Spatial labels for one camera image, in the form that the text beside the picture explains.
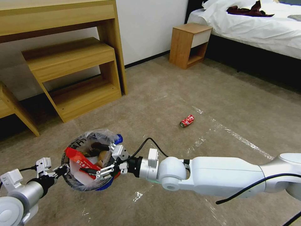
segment wooden desk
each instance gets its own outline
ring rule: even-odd
[[[0,5],[0,43],[97,27],[115,49],[120,87],[127,94],[115,0],[15,0]]]

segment wooden shelf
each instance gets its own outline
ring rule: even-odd
[[[95,38],[23,52],[63,122],[121,97],[115,50]],[[43,82],[99,65],[101,76],[48,93]]]
[[[190,56],[187,62],[187,67],[192,66],[195,63],[201,62],[204,57],[198,56],[198,55],[193,55]]]
[[[7,89],[6,85],[0,82],[0,118],[11,114],[16,114],[37,137],[40,135],[27,111]]]
[[[50,93],[63,121],[121,97],[120,89],[98,76]]]
[[[114,49],[93,37],[24,51],[22,54],[40,82],[115,60]]]
[[[0,118],[12,114],[14,114],[14,112],[2,100],[0,100]]]

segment red can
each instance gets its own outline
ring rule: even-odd
[[[186,119],[184,119],[180,122],[180,126],[185,128],[186,126],[190,125],[193,121],[194,121],[194,116],[189,115]]]

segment bed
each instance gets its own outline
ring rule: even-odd
[[[233,5],[251,8],[254,0],[209,0],[203,4],[206,10],[193,11],[188,23],[207,24],[213,34],[234,41],[301,59],[301,22],[288,18],[301,15],[301,6],[261,0],[261,10],[273,17],[231,15],[226,12]]]
[[[301,14],[301,6],[261,0],[260,10],[273,17],[226,12],[234,5],[250,9],[255,1],[208,0],[201,5],[200,0],[189,0],[186,21],[213,27],[206,57],[226,61],[238,70],[252,65],[256,72],[274,76],[300,74],[301,22],[287,16]]]

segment red plastic packaging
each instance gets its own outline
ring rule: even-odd
[[[81,152],[73,149],[66,148],[65,150],[67,157],[73,162],[78,163],[82,168],[89,168],[94,170],[101,170],[101,168],[93,163],[91,163]]]

